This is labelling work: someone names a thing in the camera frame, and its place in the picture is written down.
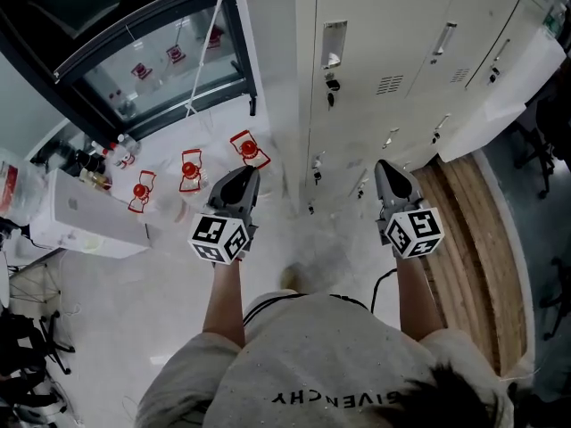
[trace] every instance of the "black chair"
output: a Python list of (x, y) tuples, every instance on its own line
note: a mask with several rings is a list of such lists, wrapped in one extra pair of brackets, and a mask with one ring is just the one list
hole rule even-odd
[(535, 112), (535, 121), (537, 122), (538, 128), (534, 128), (530, 131), (524, 128), (524, 126), (517, 121), (512, 124), (514, 129), (517, 130), (525, 139), (525, 142), (533, 148), (531, 154), (524, 154), (522, 157), (517, 159), (514, 162), (514, 166), (516, 169), (521, 169), (533, 159), (539, 159), (542, 166), (543, 182), (545, 183), (545, 188), (538, 194), (541, 199), (544, 199), (550, 190), (550, 176), (553, 174), (555, 165), (553, 164), (553, 146), (549, 142), (543, 142), (539, 128), (545, 128), (549, 123), (551, 123), (552, 119), (555, 119), (552, 111), (553, 109), (550, 107), (548, 100), (543, 99), (537, 103), (537, 109)]
[(558, 278), (561, 283), (561, 294), (552, 300), (544, 299), (540, 302), (540, 308), (550, 308), (551, 306), (555, 306), (559, 304), (559, 311), (557, 314), (557, 320), (555, 321), (555, 325), (550, 333), (546, 333), (543, 335), (543, 339), (545, 341), (551, 339), (555, 336), (559, 325), (561, 324), (561, 320), (565, 317), (569, 312), (571, 312), (571, 267), (565, 267), (561, 259), (557, 257), (551, 261), (551, 265), (557, 267), (558, 270)]
[(67, 353), (75, 353), (75, 348), (69, 345), (61, 345), (60, 343), (56, 342), (54, 339), (54, 329), (55, 329), (55, 319), (60, 317), (60, 312), (55, 311), (48, 319), (44, 316), (40, 318), (40, 327), (42, 328), (42, 334), (44, 335), (44, 339), (46, 341), (46, 356), (49, 357), (54, 363), (57, 363), (58, 366), (62, 369), (63, 373), (66, 375), (71, 374), (71, 370), (68, 367), (65, 367), (58, 355), (58, 350)]

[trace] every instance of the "locker handle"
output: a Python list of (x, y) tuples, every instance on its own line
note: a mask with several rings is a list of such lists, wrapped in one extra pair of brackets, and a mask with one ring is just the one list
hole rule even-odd
[(456, 22), (446, 22), (443, 33), (441, 33), (440, 37), (438, 38), (438, 43), (436, 43), (436, 48), (433, 52), (433, 55), (444, 54), (444, 49), (446, 49), (446, 46), (450, 42), (452, 34), (454, 33), (454, 29), (457, 26), (458, 24)]
[(506, 41), (503, 42), (503, 45), (501, 46), (500, 51), (498, 51), (498, 54), (493, 59), (494, 62), (497, 62), (500, 59), (500, 56), (502, 55), (503, 51), (506, 49), (506, 46), (508, 45), (508, 43), (510, 41), (511, 40), (508, 38), (508, 39), (506, 39)]

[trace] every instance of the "white floor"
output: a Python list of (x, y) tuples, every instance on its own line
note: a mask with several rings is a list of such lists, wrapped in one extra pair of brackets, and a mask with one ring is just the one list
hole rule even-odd
[[(296, 264), (308, 291), (345, 294), (369, 307), (375, 282), (394, 268), (394, 259), (389, 246), (381, 247), (378, 210), (366, 200), (334, 216), (317, 211), (303, 218), (284, 204), (261, 201), (253, 215), (260, 229), (241, 267), (244, 306), (276, 290), (281, 271)], [(62, 298), (48, 308), (62, 311), (77, 350), (65, 357), (71, 375), (49, 368), (86, 427), (132, 426), (136, 403), (161, 366), (201, 330), (211, 265), (190, 250), (185, 230), (151, 237), (153, 249), (124, 260), (67, 252), (49, 262), (60, 274)], [(13, 305), (37, 316), (37, 305)], [(381, 283), (375, 314), (399, 327), (395, 276)], [(58, 334), (66, 339), (61, 327)]]

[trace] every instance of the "wooden floor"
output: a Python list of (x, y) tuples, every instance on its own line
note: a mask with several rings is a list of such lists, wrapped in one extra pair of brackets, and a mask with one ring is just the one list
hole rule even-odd
[(525, 353), (525, 317), (516, 264), (488, 186), (470, 155), (432, 162), (414, 175), (446, 233), (423, 259), (441, 315), (505, 375)]

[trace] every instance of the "wall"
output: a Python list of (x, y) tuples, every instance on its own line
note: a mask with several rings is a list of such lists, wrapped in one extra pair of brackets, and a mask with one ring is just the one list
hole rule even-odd
[(236, 0), (260, 99), (284, 162), (293, 206), (300, 197), (299, 97), (295, 0)]
[(0, 54), (0, 147), (26, 157), (65, 118)]

